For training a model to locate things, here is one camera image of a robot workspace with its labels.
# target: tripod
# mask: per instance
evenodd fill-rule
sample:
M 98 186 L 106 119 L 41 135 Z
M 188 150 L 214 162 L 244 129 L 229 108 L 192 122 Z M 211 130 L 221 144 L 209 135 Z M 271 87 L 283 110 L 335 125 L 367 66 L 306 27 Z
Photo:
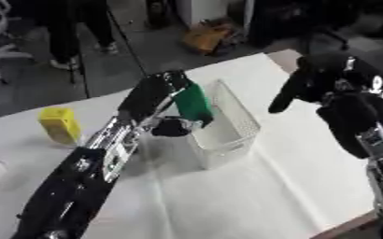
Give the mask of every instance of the tripod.
M 78 6 L 75 3 L 72 2 L 72 1 L 76 1 L 76 0 L 67 0 L 67 1 L 68 1 L 68 4 L 67 4 L 67 18 L 68 18 L 68 21 L 69 21 L 69 23 L 68 23 L 69 29 L 70 29 L 71 33 L 76 33 L 75 37 L 70 37 L 70 39 L 68 40 L 68 43 L 69 43 L 69 46 L 70 46 L 69 48 L 75 47 L 75 49 L 77 50 L 77 57 L 78 57 L 78 62 L 79 62 L 78 72 L 82 76 L 82 81 L 83 81 L 83 86 L 84 86 L 84 93 L 85 93 L 86 98 L 91 98 L 91 91 L 90 91 L 89 83 L 88 83 L 88 79 L 87 79 L 85 61 L 84 61 L 82 49 L 81 49 L 81 46 L 80 46 L 80 42 L 79 42 L 79 39 L 78 39 L 78 36 L 77 36 L 77 23 L 78 23 L 78 21 L 77 21 L 77 18 L 74 16 L 75 13 L 77 12 L 76 7 L 78 7 Z M 107 2 L 106 2 L 106 14 L 109 17 L 110 22 L 113 23 L 113 25 L 114 25 L 115 29 L 117 30 L 118 34 L 123 39 L 123 41 L 124 41 L 124 43 L 126 45 L 126 48 L 128 49 L 128 51 L 130 52 L 130 54 L 134 58 L 134 61 L 135 61 L 136 65 L 138 66 L 141 74 L 143 75 L 143 77 L 145 77 L 147 75 L 147 72 L 145 71 L 145 68 L 143 67 L 139 57 L 135 53 L 135 50 L 133 49 L 133 47 L 132 47 L 132 45 L 131 45 L 131 43 L 129 41 L 129 38 L 122 31 L 121 26 L 117 22 L 116 17 L 114 16 L 114 14 L 111 11 L 110 6 L 108 5 Z M 71 84 L 75 84 L 76 83 L 76 71 L 77 70 L 74 68 L 74 65 L 71 64 L 71 63 L 69 64 L 69 67 L 70 67 L 70 69 L 69 69 L 70 82 L 71 82 Z

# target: white basket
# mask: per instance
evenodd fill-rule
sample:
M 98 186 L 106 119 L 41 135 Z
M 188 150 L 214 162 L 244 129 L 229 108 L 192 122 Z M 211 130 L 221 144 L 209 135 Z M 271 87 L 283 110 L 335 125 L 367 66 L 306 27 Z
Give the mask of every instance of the white basket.
M 191 134 L 189 143 L 201 166 L 210 169 L 245 155 L 260 125 L 221 80 L 204 86 L 203 90 L 215 120 Z

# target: green object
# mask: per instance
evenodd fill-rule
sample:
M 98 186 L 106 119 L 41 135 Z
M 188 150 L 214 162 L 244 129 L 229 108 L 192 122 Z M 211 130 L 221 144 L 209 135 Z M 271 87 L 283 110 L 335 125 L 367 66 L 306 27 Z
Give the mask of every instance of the green object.
M 180 116 L 185 120 L 202 121 L 204 127 L 213 121 L 212 106 L 202 88 L 192 83 L 174 97 Z

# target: robotic arm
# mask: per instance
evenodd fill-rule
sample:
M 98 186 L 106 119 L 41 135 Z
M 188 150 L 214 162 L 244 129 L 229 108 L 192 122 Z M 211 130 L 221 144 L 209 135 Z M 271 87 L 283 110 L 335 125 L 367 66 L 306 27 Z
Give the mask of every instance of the robotic arm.
M 383 222 L 383 77 L 345 53 L 303 57 L 298 66 L 269 112 L 286 110 L 293 99 L 318 104 L 317 114 L 340 146 L 368 159 L 367 175 Z
M 143 79 L 103 129 L 76 148 L 37 189 L 18 216 L 20 225 L 12 239 L 80 238 L 135 153 L 141 134 L 183 136 L 191 132 L 193 122 L 159 115 L 193 84 L 182 71 Z M 201 125 L 211 120 L 205 112 L 196 112 Z

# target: chair wheel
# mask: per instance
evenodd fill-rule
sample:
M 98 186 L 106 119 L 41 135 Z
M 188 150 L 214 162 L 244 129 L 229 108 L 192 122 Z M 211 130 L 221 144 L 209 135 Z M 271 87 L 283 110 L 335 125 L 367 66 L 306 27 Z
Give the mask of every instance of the chair wheel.
M 37 63 L 37 60 L 35 58 L 29 58 L 29 63 Z
M 0 81 L 1 81 L 1 84 L 3 85 L 9 85 L 10 82 L 8 82 L 8 80 L 4 79 L 4 78 L 0 78 Z

